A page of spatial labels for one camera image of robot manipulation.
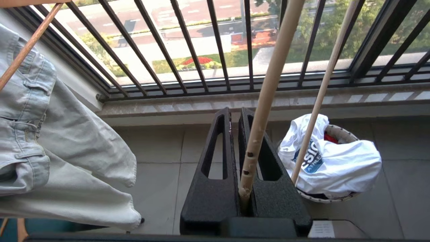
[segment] laundry basket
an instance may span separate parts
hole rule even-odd
[[[336,125],[332,125],[329,124],[326,128],[326,132],[328,135],[332,136],[333,138],[337,139],[339,141],[339,143],[352,143],[354,141],[358,141],[359,139],[353,135],[351,132],[347,131],[346,129],[343,129],[339,126]],[[279,142],[278,144],[278,150],[280,147],[282,141]],[[348,196],[342,197],[342,198],[338,198],[338,199],[328,199],[327,197],[325,197],[323,194],[307,194],[303,191],[301,191],[300,189],[297,189],[298,193],[306,198],[309,199],[311,201],[314,202],[320,202],[320,203],[332,203],[332,202],[342,202],[342,201],[346,201],[349,200],[357,195],[359,195],[358,192],[352,192],[350,193]]]

